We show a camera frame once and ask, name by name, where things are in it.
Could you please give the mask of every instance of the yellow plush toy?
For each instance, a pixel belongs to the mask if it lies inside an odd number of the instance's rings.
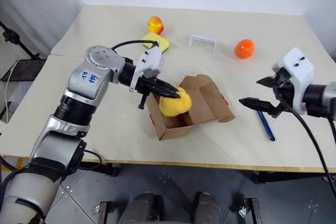
[[[191,98],[183,88],[178,87],[180,98],[160,97],[159,108],[164,116],[176,116],[187,112],[191,107]]]

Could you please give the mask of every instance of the blue pen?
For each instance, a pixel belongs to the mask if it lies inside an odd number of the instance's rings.
[[[264,126],[264,129],[265,129],[265,131],[266,131],[269,139],[271,141],[275,141],[275,137],[273,135],[273,132],[271,131],[271,128],[269,127],[269,125],[268,125],[268,123],[266,121],[266,118],[264,117],[264,114],[261,111],[259,111],[259,110],[257,110],[257,113],[258,113],[258,116],[259,116],[259,118],[260,118],[260,120],[261,120],[261,122],[262,122],[262,124]]]

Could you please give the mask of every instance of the white cable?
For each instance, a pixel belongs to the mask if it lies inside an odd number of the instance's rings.
[[[8,76],[8,79],[7,79],[7,83],[6,83],[6,89],[5,89],[5,103],[6,103],[6,123],[8,124],[8,104],[7,104],[7,89],[8,89],[8,83],[9,83],[9,80],[10,80],[10,77],[12,76],[12,73],[14,71],[14,68],[16,67],[16,64],[20,61],[21,59],[18,59],[14,65],[12,66],[11,70],[10,70],[10,73],[9,73],[9,76]]]

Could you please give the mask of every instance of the white table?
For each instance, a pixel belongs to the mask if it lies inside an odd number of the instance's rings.
[[[93,115],[85,141],[87,149],[110,162],[174,164],[237,169],[322,172],[320,160],[308,135],[289,113],[267,120],[276,137],[271,142],[255,111],[238,99],[257,97],[275,102],[272,91],[256,81],[272,75],[272,64],[292,47],[299,47],[315,67],[316,83],[336,79],[336,64],[326,53],[302,16],[256,13],[211,12],[140,7],[87,6],[62,40],[52,50],[45,66],[0,137],[6,155],[28,156],[49,114],[59,104],[70,73],[84,59],[91,45],[113,46],[140,39],[147,33],[146,22],[160,16],[170,41],[165,65],[159,77],[178,84],[185,75],[204,73],[213,78],[229,102],[236,119],[228,123],[198,125],[186,137],[159,141],[147,108],[138,109],[141,96],[127,87],[110,84]],[[217,39],[214,53],[195,43],[191,33]],[[252,58],[239,60],[234,45],[243,38],[255,42]],[[141,45],[118,49],[133,58]],[[320,144],[331,172],[336,172],[336,146],[328,122],[304,116]]]

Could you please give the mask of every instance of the open cardboard box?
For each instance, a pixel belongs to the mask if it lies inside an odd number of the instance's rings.
[[[160,97],[150,94],[146,104],[159,140],[188,134],[195,124],[217,121],[228,122],[235,118],[214,81],[205,74],[186,76],[180,84],[189,94],[192,106],[188,112],[171,118],[162,115]]]

